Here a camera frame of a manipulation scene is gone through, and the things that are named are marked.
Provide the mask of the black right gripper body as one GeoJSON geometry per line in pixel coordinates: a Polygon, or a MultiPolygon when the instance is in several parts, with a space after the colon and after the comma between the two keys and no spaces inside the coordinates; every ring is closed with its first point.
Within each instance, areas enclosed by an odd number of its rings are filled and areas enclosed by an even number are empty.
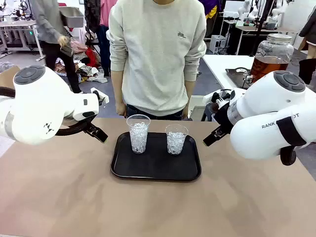
{"type": "Polygon", "coordinates": [[[218,105],[218,109],[214,115],[215,120],[219,127],[217,127],[212,133],[215,135],[226,135],[230,134],[233,124],[230,122],[228,118],[228,109],[230,107],[229,101],[226,101],[222,98],[216,99],[216,104],[218,105]]]}

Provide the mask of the person's right hand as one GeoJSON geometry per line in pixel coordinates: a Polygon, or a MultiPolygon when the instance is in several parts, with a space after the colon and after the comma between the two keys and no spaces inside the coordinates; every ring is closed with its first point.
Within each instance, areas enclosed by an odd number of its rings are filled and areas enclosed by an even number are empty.
{"type": "Polygon", "coordinates": [[[116,113],[126,118],[126,104],[124,102],[116,102],[116,113]]]}

